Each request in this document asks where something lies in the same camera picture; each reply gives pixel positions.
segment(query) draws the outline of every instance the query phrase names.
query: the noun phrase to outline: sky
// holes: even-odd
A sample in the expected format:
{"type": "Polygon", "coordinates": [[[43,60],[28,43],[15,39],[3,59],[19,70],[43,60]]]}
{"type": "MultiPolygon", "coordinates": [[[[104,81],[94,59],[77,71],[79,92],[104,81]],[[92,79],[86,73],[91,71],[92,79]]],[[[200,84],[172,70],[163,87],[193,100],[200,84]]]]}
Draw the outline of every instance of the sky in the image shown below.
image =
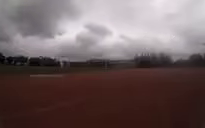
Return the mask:
{"type": "Polygon", "coordinates": [[[184,58],[203,44],[205,0],[0,0],[5,55],[184,58]]]}

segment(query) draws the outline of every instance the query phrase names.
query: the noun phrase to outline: white line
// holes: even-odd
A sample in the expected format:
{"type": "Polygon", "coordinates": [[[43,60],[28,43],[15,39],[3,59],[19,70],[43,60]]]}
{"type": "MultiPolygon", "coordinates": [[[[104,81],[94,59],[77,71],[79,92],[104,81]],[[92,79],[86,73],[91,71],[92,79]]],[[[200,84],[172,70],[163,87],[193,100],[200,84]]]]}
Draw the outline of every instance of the white line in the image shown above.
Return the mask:
{"type": "Polygon", "coordinates": [[[36,74],[36,75],[30,75],[30,77],[63,77],[63,75],[60,75],[60,74],[54,74],[54,75],[51,75],[51,74],[36,74]]]}

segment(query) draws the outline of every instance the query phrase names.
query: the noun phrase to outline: running track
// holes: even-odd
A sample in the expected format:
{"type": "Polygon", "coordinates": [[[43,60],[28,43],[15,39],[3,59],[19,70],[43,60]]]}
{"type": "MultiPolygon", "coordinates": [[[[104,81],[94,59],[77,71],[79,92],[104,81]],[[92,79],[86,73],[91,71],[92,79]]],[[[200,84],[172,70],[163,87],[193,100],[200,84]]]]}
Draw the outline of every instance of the running track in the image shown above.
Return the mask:
{"type": "Polygon", "coordinates": [[[1,128],[202,128],[205,69],[0,75],[1,128]]]}

